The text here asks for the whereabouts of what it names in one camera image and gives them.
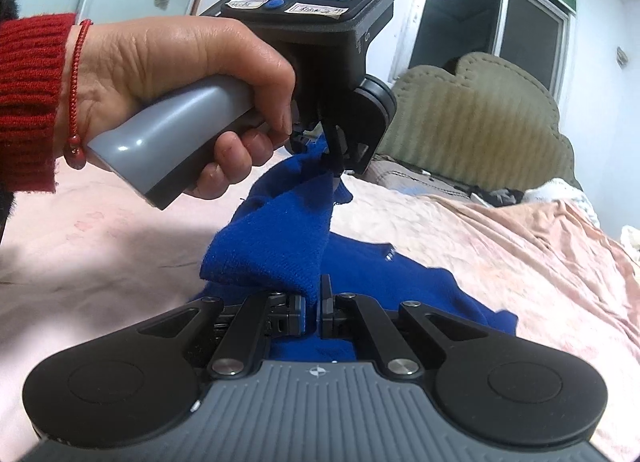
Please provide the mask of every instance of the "blue sweater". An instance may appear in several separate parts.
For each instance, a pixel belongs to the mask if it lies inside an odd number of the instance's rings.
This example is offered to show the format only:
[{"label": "blue sweater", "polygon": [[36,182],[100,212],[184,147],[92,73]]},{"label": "blue sweater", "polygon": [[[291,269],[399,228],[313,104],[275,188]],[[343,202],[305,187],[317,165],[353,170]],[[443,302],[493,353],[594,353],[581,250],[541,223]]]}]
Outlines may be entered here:
[{"label": "blue sweater", "polygon": [[417,299],[482,325],[515,334],[517,317],[492,312],[466,295],[445,269],[427,268],[398,254],[390,244],[367,244],[331,233],[334,203],[352,196],[320,165],[323,139],[303,155],[278,163],[255,182],[231,223],[213,239],[200,276],[209,280],[197,296],[220,296],[234,305],[259,289],[299,293],[306,299],[306,335],[280,339],[272,359],[312,362],[355,359],[351,343],[321,340],[316,304],[321,274],[329,274],[334,293],[375,297],[396,310]]}]

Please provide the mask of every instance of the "human hand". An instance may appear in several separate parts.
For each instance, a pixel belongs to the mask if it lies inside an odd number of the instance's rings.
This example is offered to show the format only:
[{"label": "human hand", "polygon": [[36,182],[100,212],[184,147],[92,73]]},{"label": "human hand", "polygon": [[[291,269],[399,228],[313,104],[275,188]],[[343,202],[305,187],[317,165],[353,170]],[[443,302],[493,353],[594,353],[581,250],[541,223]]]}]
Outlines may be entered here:
[{"label": "human hand", "polygon": [[[68,89],[78,39],[74,26],[66,43],[63,91],[54,129],[54,154],[68,138]],[[222,195],[262,166],[291,133],[290,102],[295,74],[289,63],[242,23],[210,17],[158,17],[91,26],[78,69],[78,131],[82,144],[116,128],[162,94],[212,74],[226,74],[254,87],[256,108],[270,125],[268,135],[251,130],[220,135],[214,161],[190,192]],[[104,165],[88,149],[87,159]]]}]

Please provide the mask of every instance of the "red knit sweater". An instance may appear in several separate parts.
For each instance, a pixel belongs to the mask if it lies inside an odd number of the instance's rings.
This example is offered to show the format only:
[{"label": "red knit sweater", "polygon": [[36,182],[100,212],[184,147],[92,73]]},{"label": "red knit sweater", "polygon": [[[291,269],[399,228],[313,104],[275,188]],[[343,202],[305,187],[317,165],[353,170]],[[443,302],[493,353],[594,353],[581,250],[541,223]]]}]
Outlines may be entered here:
[{"label": "red knit sweater", "polygon": [[75,15],[0,24],[0,185],[54,191],[53,126]]}]

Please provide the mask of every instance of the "white label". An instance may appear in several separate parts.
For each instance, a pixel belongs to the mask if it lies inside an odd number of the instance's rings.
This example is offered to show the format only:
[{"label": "white label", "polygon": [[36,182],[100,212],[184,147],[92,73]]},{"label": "white label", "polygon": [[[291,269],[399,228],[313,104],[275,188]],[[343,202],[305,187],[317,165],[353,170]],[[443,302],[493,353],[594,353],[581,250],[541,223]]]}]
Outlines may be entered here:
[{"label": "white label", "polygon": [[232,9],[258,9],[269,0],[230,0],[226,3]]},{"label": "white label", "polygon": [[296,2],[285,13],[296,13],[300,15],[324,15],[325,17],[338,18],[349,8],[337,8],[333,6],[316,6],[314,4],[301,4]]}]

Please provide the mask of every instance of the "pink blanket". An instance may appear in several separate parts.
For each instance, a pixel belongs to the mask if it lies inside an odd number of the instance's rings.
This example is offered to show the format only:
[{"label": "pink blanket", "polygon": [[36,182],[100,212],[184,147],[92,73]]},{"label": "pink blanket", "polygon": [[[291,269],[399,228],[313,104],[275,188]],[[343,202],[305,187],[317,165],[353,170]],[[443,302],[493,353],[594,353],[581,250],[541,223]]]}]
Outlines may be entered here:
[{"label": "pink blanket", "polygon": [[[182,197],[164,212],[97,168],[61,166],[56,196],[20,196],[0,246],[2,462],[36,442],[20,401],[28,372],[197,293],[206,246],[261,171],[221,200]],[[519,336],[593,364],[609,389],[593,443],[614,462],[638,456],[640,287],[617,243],[562,202],[496,210],[345,183],[354,201],[335,209],[335,232],[450,269],[484,304],[518,314]]]}]

